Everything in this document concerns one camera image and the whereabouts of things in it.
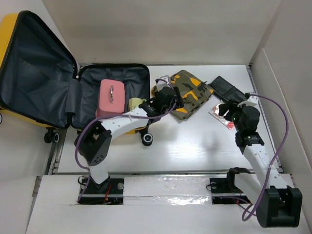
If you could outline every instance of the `black wallet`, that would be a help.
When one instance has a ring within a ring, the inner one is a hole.
[[[234,85],[227,82],[221,76],[218,76],[209,84],[210,87],[214,90],[214,95],[224,101],[228,102],[230,99],[233,99],[237,102],[242,102],[246,100],[245,94],[237,89]]]

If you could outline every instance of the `white table surface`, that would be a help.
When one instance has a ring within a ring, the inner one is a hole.
[[[45,175],[42,178],[26,234],[310,233],[303,212],[298,228],[263,229],[255,217],[243,222],[241,220],[243,211],[236,204],[78,205],[76,203],[79,191],[78,177],[78,175]],[[149,190],[150,186],[144,186],[142,181],[140,184],[142,186],[137,186],[136,195],[146,194],[145,189],[148,189],[149,195],[150,192],[157,192],[154,188]]]
[[[210,83],[222,76],[242,92],[253,91],[247,69],[233,66],[149,66],[151,87],[155,79],[187,70],[202,81]],[[149,128],[154,136],[150,147],[142,145],[140,135],[122,135],[110,146],[105,159],[108,172],[114,173],[174,173],[211,172],[228,170],[231,167],[251,169],[249,162],[235,144],[235,129],[228,130],[209,111],[220,101],[211,97],[188,120],[178,121],[165,116]],[[273,156],[273,147],[261,116],[258,132],[265,142],[268,154]],[[83,172],[74,159],[76,130],[69,128],[63,147],[59,173]],[[83,157],[80,161],[86,165]]]

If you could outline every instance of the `metal handle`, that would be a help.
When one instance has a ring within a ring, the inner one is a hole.
[[[114,90],[114,87],[111,86],[111,103],[114,102],[114,99],[113,99],[113,90]]]

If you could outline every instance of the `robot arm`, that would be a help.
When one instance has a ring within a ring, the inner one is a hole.
[[[91,174],[90,183],[97,187],[99,193],[108,189],[110,181],[104,160],[108,154],[111,141],[133,129],[146,127],[159,121],[166,112],[173,108],[183,107],[179,89],[168,85],[169,77],[161,78],[161,81],[157,83],[159,92],[155,98],[119,117],[96,122],[82,136],[78,151],[87,161]],[[145,139],[145,142],[152,140],[153,137],[150,135],[149,138]]]
[[[258,207],[256,216],[262,227],[297,227],[299,225],[302,194],[291,188],[280,176],[266,153],[264,142],[257,130],[260,113],[254,107],[258,97],[246,94],[246,101],[230,100],[219,106],[219,115],[235,125],[236,145],[251,164],[258,180],[245,168],[231,168],[227,179],[231,188],[240,189]]]

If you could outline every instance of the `suitcase lid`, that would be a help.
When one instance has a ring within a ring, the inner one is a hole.
[[[22,11],[0,25],[0,107],[67,128],[77,107],[77,63],[36,14]]]

